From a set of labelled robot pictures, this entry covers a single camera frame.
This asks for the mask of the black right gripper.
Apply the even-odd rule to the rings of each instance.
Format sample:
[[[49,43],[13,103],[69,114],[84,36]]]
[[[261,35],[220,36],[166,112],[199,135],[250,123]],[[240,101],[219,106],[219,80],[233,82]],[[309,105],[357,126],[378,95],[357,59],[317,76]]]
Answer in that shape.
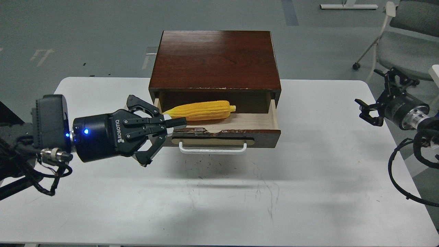
[[[401,130],[417,129],[420,122],[428,118],[430,107],[406,90],[418,86],[420,80],[408,77],[395,67],[387,72],[379,69],[374,69],[374,72],[384,78],[384,91],[371,105],[355,99],[360,109],[359,117],[373,126],[382,127],[386,118]],[[377,111],[378,116],[372,117],[372,111]]]

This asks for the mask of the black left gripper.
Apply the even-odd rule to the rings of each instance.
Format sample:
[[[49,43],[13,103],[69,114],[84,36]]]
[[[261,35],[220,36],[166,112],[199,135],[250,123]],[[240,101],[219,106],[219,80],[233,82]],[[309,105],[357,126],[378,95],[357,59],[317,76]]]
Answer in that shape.
[[[111,114],[76,118],[73,121],[73,143],[83,162],[114,156],[133,156],[142,167],[151,164],[175,129],[185,128],[185,117],[171,118],[160,114],[159,108],[130,94],[126,106]],[[142,118],[142,111],[149,118]],[[147,149],[142,145],[149,144]]]

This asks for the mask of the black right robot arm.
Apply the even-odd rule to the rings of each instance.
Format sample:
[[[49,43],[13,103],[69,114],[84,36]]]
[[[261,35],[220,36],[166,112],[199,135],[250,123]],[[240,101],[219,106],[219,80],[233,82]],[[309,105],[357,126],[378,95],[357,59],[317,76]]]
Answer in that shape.
[[[396,77],[401,80],[409,78],[396,68],[387,72],[374,69],[373,72],[384,78],[384,90],[374,104],[367,105],[360,99],[355,100],[359,104],[359,117],[373,126],[382,126],[384,119],[388,119],[403,131],[416,130],[411,140],[416,159],[427,167],[438,169],[438,162],[423,157],[421,150],[438,145],[438,118],[429,117],[429,105],[406,91],[415,82],[398,85]]]

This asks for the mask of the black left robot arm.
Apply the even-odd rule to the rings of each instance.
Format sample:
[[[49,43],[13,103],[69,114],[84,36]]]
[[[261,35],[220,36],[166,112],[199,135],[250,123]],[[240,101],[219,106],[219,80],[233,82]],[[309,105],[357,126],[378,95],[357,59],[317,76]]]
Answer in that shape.
[[[69,176],[73,153],[83,162],[115,156],[133,157],[146,167],[185,117],[160,114],[154,105],[130,94],[126,108],[110,114],[80,117],[69,127],[64,95],[36,100],[32,122],[1,123],[1,186],[4,200],[29,187],[54,196],[61,178]]]

